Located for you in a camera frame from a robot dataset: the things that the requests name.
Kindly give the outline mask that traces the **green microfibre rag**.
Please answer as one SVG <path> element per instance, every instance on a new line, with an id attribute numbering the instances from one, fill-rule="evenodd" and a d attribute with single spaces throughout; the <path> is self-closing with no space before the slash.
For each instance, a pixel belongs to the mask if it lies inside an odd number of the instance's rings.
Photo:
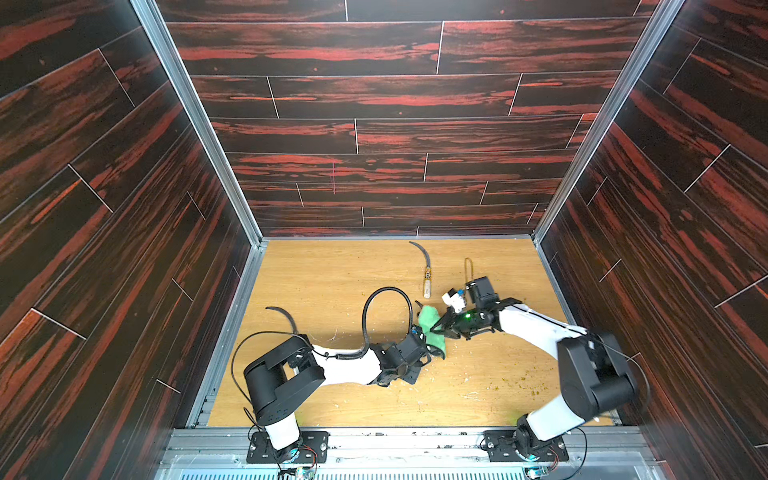
<path id="1" fill-rule="evenodd" d="M 418 324 L 426 336 L 427 349 L 431 355 L 445 359 L 445 337 L 442 334 L 433 331 L 433 328 L 437 326 L 440 318 L 441 315 L 435 307 L 421 305 L 421 311 L 418 315 Z"/>

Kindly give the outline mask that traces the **sickle with yellow label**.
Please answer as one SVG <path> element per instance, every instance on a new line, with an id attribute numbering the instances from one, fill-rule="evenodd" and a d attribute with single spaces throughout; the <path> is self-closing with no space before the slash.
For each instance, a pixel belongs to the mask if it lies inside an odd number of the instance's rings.
<path id="1" fill-rule="evenodd" d="M 414 245 L 424 256 L 425 267 L 423 270 L 423 298 L 430 299 L 432 297 L 432 268 L 431 257 L 427 250 L 419 243 L 410 241 L 411 245 Z"/>

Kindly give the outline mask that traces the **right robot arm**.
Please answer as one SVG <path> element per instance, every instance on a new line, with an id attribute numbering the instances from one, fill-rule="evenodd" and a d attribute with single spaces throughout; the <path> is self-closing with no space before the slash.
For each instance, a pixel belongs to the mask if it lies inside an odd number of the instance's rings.
<path id="1" fill-rule="evenodd" d="M 467 307 L 463 293 L 449 290 L 442 296 L 446 312 L 427 328 L 432 335 L 470 340 L 503 332 L 557 361 L 558 396 L 515 426 L 513 450 L 522 460 L 542 459 L 564 433 L 637 396 L 638 383 L 614 335 L 560 322 L 513 297 L 502 299 L 486 277 L 468 282 L 465 291 L 474 307 Z"/>

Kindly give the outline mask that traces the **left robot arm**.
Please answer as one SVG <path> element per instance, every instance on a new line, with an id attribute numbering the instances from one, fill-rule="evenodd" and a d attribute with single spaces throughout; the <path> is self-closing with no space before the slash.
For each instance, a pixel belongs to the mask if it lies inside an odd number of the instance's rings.
<path id="1" fill-rule="evenodd" d="M 272 448 L 292 451 L 301 444 L 295 412 L 316 390 L 340 384 L 388 387 L 396 380 L 414 384 L 434 356 L 444 353 L 427 343 L 419 327 L 398 343 L 360 351 L 326 349 L 292 334 L 248 364 L 243 375 L 256 425 L 266 431 Z"/>

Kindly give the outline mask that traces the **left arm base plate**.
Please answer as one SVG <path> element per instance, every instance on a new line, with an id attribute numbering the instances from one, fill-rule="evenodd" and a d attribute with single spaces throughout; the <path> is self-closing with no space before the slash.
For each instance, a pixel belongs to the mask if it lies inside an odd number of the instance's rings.
<path id="1" fill-rule="evenodd" d="M 247 464 L 323 464 L 327 460 L 330 434 L 322 430 L 301 430 L 293 443 L 276 449 L 266 431 L 254 431 L 246 455 Z"/>

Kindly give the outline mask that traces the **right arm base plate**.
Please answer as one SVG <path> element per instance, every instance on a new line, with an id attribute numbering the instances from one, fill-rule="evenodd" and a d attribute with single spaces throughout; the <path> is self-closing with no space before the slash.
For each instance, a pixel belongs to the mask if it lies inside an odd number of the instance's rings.
<path id="1" fill-rule="evenodd" d="M 561 436 L 540 440 L 535 435 L 516 429 L 486 430 L 479 448 L 488 454 L 491 462 L 555 463 L 569 460 L 569 453 Z"/>

